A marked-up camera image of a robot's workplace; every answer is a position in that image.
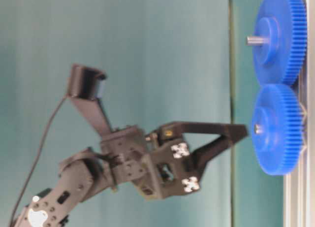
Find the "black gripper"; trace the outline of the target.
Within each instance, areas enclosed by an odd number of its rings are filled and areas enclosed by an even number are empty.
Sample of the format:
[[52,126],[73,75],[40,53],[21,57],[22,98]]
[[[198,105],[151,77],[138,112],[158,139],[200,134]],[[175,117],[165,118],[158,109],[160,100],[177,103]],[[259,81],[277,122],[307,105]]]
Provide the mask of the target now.
[[[182,133],[220,134],[192,155]],[[101,138],[107,186],[131,182],[145,199],[165,199],[200,190],[207,163],[248,135],[245,125],[171,122],[146,136],[137,126]]]

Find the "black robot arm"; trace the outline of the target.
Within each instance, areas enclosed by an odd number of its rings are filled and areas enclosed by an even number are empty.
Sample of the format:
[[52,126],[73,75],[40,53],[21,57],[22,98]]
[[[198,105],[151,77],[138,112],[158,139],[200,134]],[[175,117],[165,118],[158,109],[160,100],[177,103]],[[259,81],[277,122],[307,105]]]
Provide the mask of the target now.
[[35,195],[13,227],[63,227],[81,202],[132,183],[147,200],[192,194],[207,163],[247,137],[245,125],[172,122],[145,134],[137,126],[102,137],[101,153],[87,148],[59,166],[59,181]]

